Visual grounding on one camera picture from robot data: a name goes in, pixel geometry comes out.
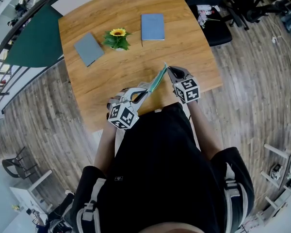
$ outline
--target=blue notebook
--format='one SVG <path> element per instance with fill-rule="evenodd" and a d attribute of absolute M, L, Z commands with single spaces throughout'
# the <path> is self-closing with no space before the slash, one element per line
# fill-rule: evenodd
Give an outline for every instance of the blue notebook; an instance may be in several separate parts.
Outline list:
<path fill-rule="evenodd" d="M 163 14 L 141 15 L 141 40 L 143 41 L 165 40 Z"/>
<path fill-rule="evenodd" d="M 104 54 L 91 33 L 87 33 L 74 47 L 87 67 Z"/>

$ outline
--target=shoulder strap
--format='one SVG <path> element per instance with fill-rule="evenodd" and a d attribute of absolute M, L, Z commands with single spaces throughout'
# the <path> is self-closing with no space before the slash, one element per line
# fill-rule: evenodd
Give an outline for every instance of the shoulder strap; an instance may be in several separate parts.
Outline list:
<path fill-rule="evenodd" d="M 244 222 L 248 213 L 248 196 L 246 190 L 241 183 L 236 183 L 235 173 L 231 166 L 226 164 L 226 186 L 224 194 L 226 197 L 226 231 L 225 233 L 231 233 L 236 231 Z"/>
<path fill-rule="evenodd" d="M 83 233 L 83 228 L 82 228 L 82 220 L 83 221 L 94 221 L 93 224 L 95 226 L 95 233 L 100 233 L 100 220 L 99 220 L 99 211 L 96 206 L 97 203 L 97 196 L 102 188 L 102 186 L 105 184 L 105 179 L 97 179 L 92 195 L 91 195 L 91 200 L 88 203 L 85 203 L 85 207 L 80 209 L 78 214 L 77 214 L 77 225 L 78 225 L 78 230 L 79 233 Z"/>

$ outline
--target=yellow flower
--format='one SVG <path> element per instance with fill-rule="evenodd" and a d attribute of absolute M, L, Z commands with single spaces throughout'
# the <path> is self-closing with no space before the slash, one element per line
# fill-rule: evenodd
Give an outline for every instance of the yellow flower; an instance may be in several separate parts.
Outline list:
<path fill-rule="evenodd" d="M 125 29 L 113 29 L 110 32 L 110 35 L 113 35 L 113 36 L 125 36 L 126 35 L 126 30 Z"/>

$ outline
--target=office chair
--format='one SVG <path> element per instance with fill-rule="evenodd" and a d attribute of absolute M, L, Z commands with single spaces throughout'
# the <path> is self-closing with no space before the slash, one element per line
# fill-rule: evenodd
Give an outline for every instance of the office chair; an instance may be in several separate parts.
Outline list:
<path fill-rule="evenodd" d="M 266 16 L 267 13 L 286 12 L 284 8 L 279 8 L 273 4 L 257 7 L 260 2 L 264 3 L 264 0 L 228 0 L 228 2 L 231 3 L 232 9 L 242 20 L 245 25 L 245 30 L 249 30 L 246 21 L 258 23 L 259 19 Z"/>
<path fill-rule="evenodd" d="M 216 6 L 220 3 L 220 1 L 221 0 L 186 0 L 190 10 L 192 11 L 196 19 L 198 19 L 199 16 L 196 5 L 206 4 Z M 211 47 L 218 46 L 232 40 L 232 35 L 225 22 L 228 20 L 232 20 L 236 16 L 233 11 L 230 11 L 229 16 L 222 18 L 215 8 L 212 8 L 212 11 L 213 14 L 207 17 L 214 20 L 206 21 L 205 28 L 202 29 Z"/>

